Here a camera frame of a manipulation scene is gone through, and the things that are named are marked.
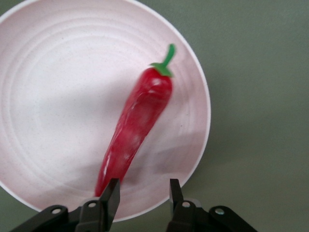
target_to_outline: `white plate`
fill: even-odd
[[[132,0],[27,0],[0,18],[0,183],[38,211],[93,196],[118,117],[140,73],[177,53],[172,99],[121,186],[120,221],[169,197],[198,165],[210,129],[202,68],[182,35]]]

